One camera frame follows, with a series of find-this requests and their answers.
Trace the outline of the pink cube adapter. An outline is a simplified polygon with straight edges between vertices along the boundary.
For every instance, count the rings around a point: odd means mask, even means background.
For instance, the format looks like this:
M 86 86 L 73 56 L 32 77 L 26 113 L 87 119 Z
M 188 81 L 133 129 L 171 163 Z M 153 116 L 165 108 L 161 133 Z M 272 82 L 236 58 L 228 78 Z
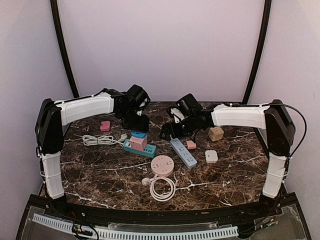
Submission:
M 145 138 L 136 138 L 136 137 L 131 137 L 130 138 L 130 146 L 132 149 L 143 152 L 147 146 L 147 136 Z

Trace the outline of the white charger plug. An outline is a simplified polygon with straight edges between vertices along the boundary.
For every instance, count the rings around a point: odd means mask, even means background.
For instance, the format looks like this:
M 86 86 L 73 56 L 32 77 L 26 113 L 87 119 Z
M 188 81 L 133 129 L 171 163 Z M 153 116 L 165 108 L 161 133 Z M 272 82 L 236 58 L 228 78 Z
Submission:
M 208 164 L 213 164 L 218 161 L 218 153 L 215 150 L 206 150 L 205 151 L 205 161 Z

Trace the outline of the blue cube plug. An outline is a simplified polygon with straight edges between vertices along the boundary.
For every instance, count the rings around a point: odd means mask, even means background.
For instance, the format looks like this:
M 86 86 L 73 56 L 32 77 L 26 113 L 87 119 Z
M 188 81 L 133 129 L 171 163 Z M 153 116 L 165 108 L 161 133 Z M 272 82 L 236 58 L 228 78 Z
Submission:
M 140 131 L 131 131 L 131 136 L 139 139 L 144 139 L 147 136 L 147 133 Z

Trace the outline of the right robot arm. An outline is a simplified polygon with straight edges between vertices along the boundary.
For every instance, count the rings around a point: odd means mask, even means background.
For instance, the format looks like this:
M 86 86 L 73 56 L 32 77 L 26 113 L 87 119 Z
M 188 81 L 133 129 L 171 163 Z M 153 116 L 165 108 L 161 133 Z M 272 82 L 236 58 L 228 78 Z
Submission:
M 210 127 L 235 126 L 265 131 L 268 168 L 262 193 L 266 198 L 255 205 L 255 213 L 266 217 L 273 211 L 275 203 L 272 199 L 277 197 L 296 152 L 292 149 L 296 127 L 287 111 L 295 111 L 296 108 L 283 104 L 279 99 L 262 104 L 211 102 L 202 106 L 192 95 L 175 104 L 183 118 L 162 125 L 159 134 L 162 140 L 189 137 Z

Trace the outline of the pink charger plug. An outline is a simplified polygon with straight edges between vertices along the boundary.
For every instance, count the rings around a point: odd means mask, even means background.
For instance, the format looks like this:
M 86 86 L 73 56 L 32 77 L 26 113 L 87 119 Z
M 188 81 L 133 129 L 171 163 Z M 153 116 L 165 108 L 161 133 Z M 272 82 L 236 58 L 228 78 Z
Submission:
M 187 149 L 188 150 L 193 150 L 197 148 L 197 145 L 195 142 L 193 142 L 192 140 L 187 140 L 186 141 L 186 145 L 187 145 Z

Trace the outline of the pink square adapter plug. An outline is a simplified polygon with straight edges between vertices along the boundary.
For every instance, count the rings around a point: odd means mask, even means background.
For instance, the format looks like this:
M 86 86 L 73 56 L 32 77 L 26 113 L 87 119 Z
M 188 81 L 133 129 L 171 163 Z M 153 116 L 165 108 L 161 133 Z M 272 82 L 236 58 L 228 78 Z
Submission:
M 111 129 L 111 122 L 110 121 L 102 121 L 100 123 L 100 130 L 102 132 L 108 132 Z

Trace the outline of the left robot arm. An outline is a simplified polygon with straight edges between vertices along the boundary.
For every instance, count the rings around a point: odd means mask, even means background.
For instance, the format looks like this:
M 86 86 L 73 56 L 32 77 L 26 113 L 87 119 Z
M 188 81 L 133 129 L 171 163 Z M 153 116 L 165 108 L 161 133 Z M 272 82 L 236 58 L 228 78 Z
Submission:
M 70 206 L 59 199 L 65 194 L 60 167 L 63 127 L 92 116 L 113 114 L 124 129 L 146 133 L 149 117 L 138 115 L 138 111 L 144 110 L 150 101 L 147 92 L 134 84 L 124 92 L 104 88 L 88 96 L 58 101 L 47 98 L 42 102 L 35 124 L 36 151 L 48 196 L 53 199 L 50 208 L 58 217 L 67 218 L 71 213 Z

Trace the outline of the beige cube socket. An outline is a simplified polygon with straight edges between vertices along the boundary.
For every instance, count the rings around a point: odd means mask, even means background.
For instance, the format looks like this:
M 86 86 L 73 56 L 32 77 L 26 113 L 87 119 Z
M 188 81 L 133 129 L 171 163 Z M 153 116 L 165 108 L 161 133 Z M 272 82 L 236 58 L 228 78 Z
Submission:
M 212 142 L 216 142 L 223 138 L 224 131 L 220 126 L 211 127 L 208 131 L 208 136 Z

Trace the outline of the grey-blue power strip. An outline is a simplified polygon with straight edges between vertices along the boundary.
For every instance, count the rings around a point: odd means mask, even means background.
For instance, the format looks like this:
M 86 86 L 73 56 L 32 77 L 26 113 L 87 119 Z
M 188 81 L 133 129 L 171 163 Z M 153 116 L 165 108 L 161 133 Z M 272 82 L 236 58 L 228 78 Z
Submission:
M 191 153 L 178 138 L 171 139 L 170 145 L 188 169 L 191 169 L 197 165 L 198 162 L 196 159 L 191 155 Z

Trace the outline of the pink round power strip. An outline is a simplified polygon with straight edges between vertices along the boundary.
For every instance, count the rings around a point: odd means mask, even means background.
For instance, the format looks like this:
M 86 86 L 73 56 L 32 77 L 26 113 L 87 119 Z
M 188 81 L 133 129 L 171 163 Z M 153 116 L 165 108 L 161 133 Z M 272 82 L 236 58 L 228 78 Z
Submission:
M 174 161 L 167 155 L 158 155 L 151 161 L 151 171 L 159 177 L 169 177 L 174 172 Z

